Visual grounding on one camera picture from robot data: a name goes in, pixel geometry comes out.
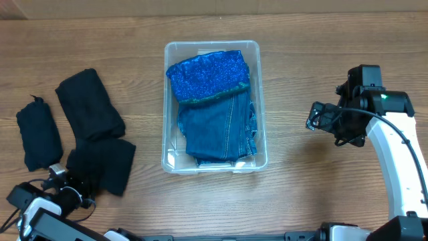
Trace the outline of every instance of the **wire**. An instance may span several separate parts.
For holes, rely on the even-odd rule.
[[[17,208],[10,216],[9,218],[6,220],[6,222],[2,225],[2,227],[0,228],[0,234],[4,233],[6,230],[8,230],[12,225],[16,224],[19,220],[18,218],[15,218],[11,223],[9,223],[11,221],[11,219],[14,217],[14,215],[19,211],[19,208]]]
[[[83,222],[83,221],[87,220],[90,216],[92,216],[92,214],[95,212],[96,202],[94,200],[90,199],[90,198],[86,198],[85,200],[88,200],[91,204],[94,204],[94,209],[92,210],[92,212],[86,218],[82,218],[80,220],[74,220],[73,222],[76,222],[76,223]]]
[[[78,190],[76,190],[76,189],[74,189],[72,187],[69,187],[69,186],[65,186],[63,188],[60,188],[60,191],[64,190],[65,188],[68,188],[68,189],[70,189],[70,190],[72,190],[72,191],[74,191],[76,193],[76,195],[79,197],[80,204],[83,202],[82,195],[80,195],[80,193],[78,192]]]
[[[42,181],[42,182],[47,182],[47,180],[46,180],[46,179],[40,179],[40,178],[37,178],[37,179],[32,179],[32,180],[29,180],[29,181],[27,181],[27,183],[32,183],[32,182],[34,182],[34,181]]]
[[[354,138],[352,138],[352,139],[348,139],[348,140],[343,141],[343,142],[341,142],[341,143],[339,143],[340,139],[336,139],[336,141],[334,142],[334,144],[335,144],[337,147],[341,147],[341,146],[343,146],[343,145],[345,145],[345,144],[348,144],[349,142],[351,142],[351,141],[353,141],[353,140],[357,139],[358,137],[354,137]]]
[[[357,108],[339,108],[339,109],[337,109],[337,111],[339,111],[339,112],[357,112],[357,113],[360,113],[360,114],[366,114],[366,115],[371,116],[373,118],[377,118],[377,119],[383,121],[385,124],[389,125],[402,138],[404,144],[406,144],[406,146],[409,149],[410,154],[411,154],[411,156],[412,156],[412,158],[413,158],[413,160],[415,162],[416,170],[417,170],[417,173],[419,175],[419,181],[421,182],[421,187],[422,187],[422,192],[423,192],[423,198],[425,199],[425,205],[427,206],[427,209],[428,209],[428,191],[427,191],[427,186],[425,184],[425,178],[423,177],[421,164],[419,163],[419,160],[417,158],[415,150],[413,149],[412,145],[410,144],[410,140],[408,140],[408,138],[406,138],[406,136],[400,131],[400,129],[398,129],[389,120],[387,120],[387,119],[385,119],[385,118],[383,118],[383,117],[381,117],[381,116],[379,116],[379,115],[377,115],[375,113],[367,111],[367,110],[360,110],[360,109],[357,109]]]
[[[311,119],[310,119],[310,124],[313,126],[313,127],[315,127],[315,128],[318,128],[318,129],[321,129],[321,128],[326,128],[326,127],[328,127],[328,126],[330,126],[330,125],[333,125],[339,118],[340,118],[340,116],[342,115],[342,113],[340,112],[334,119],[332,119],[332,121],[330,121],[329,123],[326,123],[326,124],[324,124],[324,125],[320,125],[320,126],[318,126],[318,125],[315,125],[314,124],[314,121],[315,121],[315,119],[316,118],[318,118],[319,116],[322,116],[323,114],[326,114],[326,113],[330,113],[330,112],[334,112],[334,110],[327,110],[327,111],[323,111],[323,112],[319,112],[318,114],[315,114]]]

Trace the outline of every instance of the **folded clothing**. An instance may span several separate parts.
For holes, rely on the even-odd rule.
[[[177,124],[186,136],[186,153],[198,164],[237,161],[257,153],[257,122],[250,91],[205,104],[179,106]]]
[[[195,104],[249,88],[249,68],[241,51],[195,56],[167,70],[180,104]]]
[[[100,188],[123,195],[134,159],[135,145],[122,139],[76,140],[76,150],[68,156],[66,167],[76,172],[100,174]]]
[[[94,69],[64,80],[55,91],[77,139],[96,141],[125,135],[125,124]]]
[[[96,71],[84,70],[64,80],[56,92],[76,138],[67,168],[89,176],[96,173],[100,188],[122,195],[135,146],[116,139],[125,134],[125,124]]]
[[[16,114],[21,131],[24,162],[29,171],[60,162],[63,154],[60,134],[49,105],[40,97]]]

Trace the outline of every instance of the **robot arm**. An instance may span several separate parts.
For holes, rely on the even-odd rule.
[[[348,80],[336,93],[340,95],[337,106],[312,105],[306,127],[332,133],[336,146],[363,147],[369,137],[387,187],[390,221],[372,234],[352,226],[323,224],[316,240],[422,240],[428,218],[428,170],[409,97],[405,92],[386,91],[380,67],[365,65],[349,70]]]

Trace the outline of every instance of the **wooden table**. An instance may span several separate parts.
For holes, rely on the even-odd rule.
[[[270,164],[251,174],[171,175],[161,167],[164,47],[171,41],[253,39],[261,50]],[[0,221],[14,185],[47,172],[24,165],[15,115],[41,96],[51,106],[66,162],[75,147],[55,88],[95,68],[126,123],[136,155],[124,197],[102,193],[82,224],[140,235],[282,234],[322,221],[376,229],[388,200],[377,156],[335,147],[305,129],[311,104],[359,64],[381,65],[389,90],[409,94],[428,157],[428,13],[343,13],[0,21]],[[16,229],[0,240],[16,239]]]

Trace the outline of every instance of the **wood grain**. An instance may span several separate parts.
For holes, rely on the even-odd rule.
[[[28,19],[428,11],[426,0],[14,0],[14,2]]]
[[[4,197],[46,171],[27,171],[15,115],[42,96],[65,155],[74,136],[54,89],[97,69],[137,146],[124,197],[103,193],[83,225],[140,235],[282,234],[322,221],[375,229],[388,216],[370,143],[337,148],[304,128],[314,101],[337,102],[334,87],[359,64],[379,64],[389,90],[406,91],[428,155],[428,13],[146,17],[0,22],[0,220]],[[254,39],[260,45],[270,165],[251,174],[171,175],[161,168],[164,47],[171,41]],[[14,240],[16,230],[0,235]]]

